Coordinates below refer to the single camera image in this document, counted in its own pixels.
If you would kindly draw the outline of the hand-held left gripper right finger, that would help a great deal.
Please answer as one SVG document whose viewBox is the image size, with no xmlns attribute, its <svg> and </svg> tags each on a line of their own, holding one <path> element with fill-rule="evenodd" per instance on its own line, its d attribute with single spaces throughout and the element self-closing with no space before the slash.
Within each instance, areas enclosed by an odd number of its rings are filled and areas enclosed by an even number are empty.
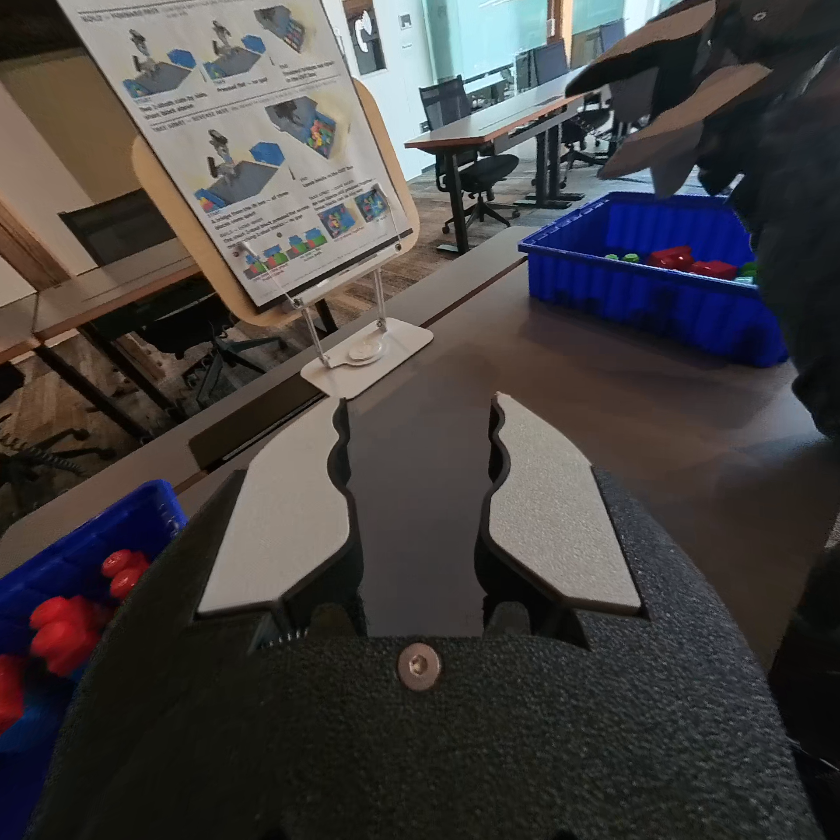
<svg viewBox="0 0 840 840">
<path fill-rule="evenodd" d="M 577 611 L 644 617 L 590 460 L 498 392 L 488 426 L 490 487 L 479 515 L 484 635 L 580 636 Z"/>
</svg>

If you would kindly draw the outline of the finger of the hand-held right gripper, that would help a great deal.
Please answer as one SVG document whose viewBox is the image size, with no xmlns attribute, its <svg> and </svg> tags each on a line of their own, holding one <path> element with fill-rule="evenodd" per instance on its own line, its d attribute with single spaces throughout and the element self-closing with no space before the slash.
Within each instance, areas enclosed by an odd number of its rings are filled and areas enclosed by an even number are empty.
<svg viewBox="0 0 840 840">
<path fill-rule="evenodd" d="M 664 67 L 692 71 L 715 13 L 714 1 L 678 2 L 606 49 L 567 84 L 565 96 L 606 89 L 617 100 L 626 93 L 636 96 L 638 88 L 643 100 L 650 99 Z"/>
<path fill-rule="evenodd" d="M 759 62 L 710 72 L 675 62 L 597 62 L 617 117 L 647 123 L 616 148 L 597 177 L 618 182 L 648 172 L 657 197 L 675 195 L 697 170 L 707 194 L 723 193 L 760 157 L 762 130 L 776 102 L 774 71 Z"/>
</svg>

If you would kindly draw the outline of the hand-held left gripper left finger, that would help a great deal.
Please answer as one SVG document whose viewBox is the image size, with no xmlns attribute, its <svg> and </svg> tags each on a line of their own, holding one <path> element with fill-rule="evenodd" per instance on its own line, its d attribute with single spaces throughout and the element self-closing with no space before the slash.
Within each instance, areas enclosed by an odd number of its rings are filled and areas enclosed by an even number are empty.
<svg viewBox="0 0 840 840">
<path fill-rule="evenodd" d="M 338 607 L 363 634 L 363 550 L 350 492 L 350 415 L 327 397 L 249 462 L 196 617 L 268 612 L 280 635 Z"/>
</svg>

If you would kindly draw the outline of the blue bin with mixed blocks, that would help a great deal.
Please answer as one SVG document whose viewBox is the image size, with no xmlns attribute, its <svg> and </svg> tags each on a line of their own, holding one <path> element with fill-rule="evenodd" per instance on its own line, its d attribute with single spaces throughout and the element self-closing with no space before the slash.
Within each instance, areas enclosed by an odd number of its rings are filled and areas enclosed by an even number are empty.
<svg viewBox="0 0 840 840">
<path fill-rule="evenodd" d="M 725 361 L 770 368 L 789 359 L 760 291 L 646 265 L 687 245 L 698 260 L 750 262 L 749 235 L 722 197 L 609 192 L 519 243 L 531 298 L 674 341 Z M 637 253 L 640 263 L 605 259 Z"/>
</svg>

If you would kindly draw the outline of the blue bin with red blocks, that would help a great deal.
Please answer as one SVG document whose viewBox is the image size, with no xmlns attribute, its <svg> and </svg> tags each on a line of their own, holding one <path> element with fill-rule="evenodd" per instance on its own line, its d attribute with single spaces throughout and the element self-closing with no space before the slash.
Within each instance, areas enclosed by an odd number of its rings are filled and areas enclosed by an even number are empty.
<svg viewBox="0 0 840 840">
<path fill-rule="evenodd" d="M 111 605 L 102 562 L 116 550 L 139 550 L 154 561 L 187 524 L 172 486 L 157 479 L 88 520 L 2 578 L 1 652 L 27 657 L 34 632 L 28 623 L 40 603 L 82 595 Z M 44 786 L 58 732 L 81 677 L 48 675 L 29 664 L 33 685 L 22 720 L 2 736 L 1 837 L 22 838 Z"/>
</svg>

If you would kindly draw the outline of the person's right forearm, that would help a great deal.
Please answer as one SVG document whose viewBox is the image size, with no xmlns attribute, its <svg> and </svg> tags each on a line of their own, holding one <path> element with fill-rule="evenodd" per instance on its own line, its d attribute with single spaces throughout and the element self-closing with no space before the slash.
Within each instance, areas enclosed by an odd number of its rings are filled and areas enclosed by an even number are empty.
<svg viewBox="0 0 840 840">
<path fill-rule="evenodd" d="M 768 114 L 730 203 L 749 232 L 758 287 L 817 430 L 839 434 L 838 96 L 812 90 Z"/>
</svg>

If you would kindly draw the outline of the long wooden office table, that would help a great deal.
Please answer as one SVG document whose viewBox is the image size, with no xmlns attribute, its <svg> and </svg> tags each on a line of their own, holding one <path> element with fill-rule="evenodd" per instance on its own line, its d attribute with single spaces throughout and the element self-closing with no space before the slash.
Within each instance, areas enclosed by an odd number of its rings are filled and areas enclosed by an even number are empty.
<svg viewBox="0 0 840 840">
<path fill-rule="evenodd" d="M 583 198 L 582 193 L 561 191 L 558 147 L 560 126 L 579 114 L 587 96 L 602 90 L 599 87 L 570 98 L 565 96 L 567 86 L 587 68 L 583 66 L 571 70 L 562 77 L 547 81 L 509 100 L 405 142 L 407 149 L 439 156 L 444 162 L 447 178 L 445 192 L 449 195 L 453 214 L 450 224 L 455 230 L 455 243 L 439 245 L 439 252 L 461 256 L 469 251 L 460 176 L 455 167 L 459 153 L 480 151 L 486 147 L 491 147 L 495 153 L 502 153 L 535 138 L 537 191 L 535 196 L 524 199 L 521 205 L 526 208 L 566 209 Z"/>
</svg>

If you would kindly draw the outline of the metal document stand base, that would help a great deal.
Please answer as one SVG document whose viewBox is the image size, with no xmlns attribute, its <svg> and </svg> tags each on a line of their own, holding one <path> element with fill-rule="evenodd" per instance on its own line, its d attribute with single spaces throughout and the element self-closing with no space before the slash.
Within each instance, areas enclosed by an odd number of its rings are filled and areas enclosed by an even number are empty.
<svg viewBox="0 0 840 840">
<path fill-rule="evenodd" d="M 244 302 L 233 311 L 246 322 L 280 326 L 304 321 L 317 359 L 303 377 L 328 396 L 359 396 L 432 341 L 425 328 L 389 317 L 382 273 L 415 245 L 419 217 L 413 199 L 390 186 L 367 183 L 336 197 L 300 200 L 290 190 L 254 196 L 231 213 L 223 254 Z M 375 313 L 326 350 L 312 311 L 349 284 L 372 278 Z"/>
</svg>

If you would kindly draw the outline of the wooden document stand board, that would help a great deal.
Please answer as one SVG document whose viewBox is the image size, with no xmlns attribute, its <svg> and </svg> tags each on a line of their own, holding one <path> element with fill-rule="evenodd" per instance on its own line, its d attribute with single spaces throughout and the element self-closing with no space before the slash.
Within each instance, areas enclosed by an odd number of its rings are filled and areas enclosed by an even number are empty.
<svg viewBox="0 0 840 840">
<path fill-rule="evenodd" d="M 396 257 L 406 255 L 418 240 L 418 211 L 380 110 L 361 81 L 353 80 L 353 85 L 410 231 L 399 245 L 388 246 L 377 255 L 362 260 L 360 264 L 342 269 L 336 277 L 323 280 L 315 287 L 303 291 L 301 300 L 306 306 L 311 306 L 347 284 L 383 269 Z M 142 188 L 175 232 L 187 255 L 196 263 L 198 270 L 238 320 L 258 327 L 278 328 L 302 315 L 302 310 L 295 309 L 287 299 L 264 312 L 257 311 L 207 231 L 201 226 L 185 198 L 141 136 L 136 137 L 133 142 L 132 163 Z"/>
</svg>

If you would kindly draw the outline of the light wooden desk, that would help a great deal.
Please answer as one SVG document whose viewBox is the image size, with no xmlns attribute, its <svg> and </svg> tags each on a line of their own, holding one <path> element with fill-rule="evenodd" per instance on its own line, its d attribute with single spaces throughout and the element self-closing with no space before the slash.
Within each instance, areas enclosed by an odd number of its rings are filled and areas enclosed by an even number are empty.
<svg viewBox="0 0 840 840">
<path fill-rule="evenodd" d="M 1 362 L 35 352 L 48 340 L 195 275 L 178 243 L 149 248 L 2 306 Z"/>
</svg>

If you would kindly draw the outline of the black mesh office chair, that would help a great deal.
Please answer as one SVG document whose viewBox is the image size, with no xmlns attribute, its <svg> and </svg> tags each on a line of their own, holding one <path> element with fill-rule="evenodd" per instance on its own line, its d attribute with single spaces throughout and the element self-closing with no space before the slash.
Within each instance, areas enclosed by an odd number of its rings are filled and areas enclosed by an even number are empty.
<svg viewBox="0 0 840 840">
<path fill-rule="evenodd" d="M 61 213 L 60 221 L 96 267 L 44 292 L 35 332 L 42 339 L 77 329 L 98 350 L 116 360 L 131 359 L 127 339 L 173 361 L 179 396 L 189 394 L 199 407 L 228 386 L 235 368 L 266 372 L 289 350 L 278 331 L 248 334 L 248 327 L 225 306 L 196 262 L 147 193 L 126 193 L 105 203 Z"/>
</svg>

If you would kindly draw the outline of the printed instruction sheet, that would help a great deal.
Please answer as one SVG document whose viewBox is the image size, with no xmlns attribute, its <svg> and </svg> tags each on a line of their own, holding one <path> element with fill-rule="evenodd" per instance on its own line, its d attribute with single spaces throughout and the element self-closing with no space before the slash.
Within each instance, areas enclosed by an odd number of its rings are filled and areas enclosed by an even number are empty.
<svg viewBox="0 0 840 840">
<path fill-rule="evenodd" d="M 58 6 L 231 270 L 254 196 L 394 188 L 323 2 Z"/>
</svg>

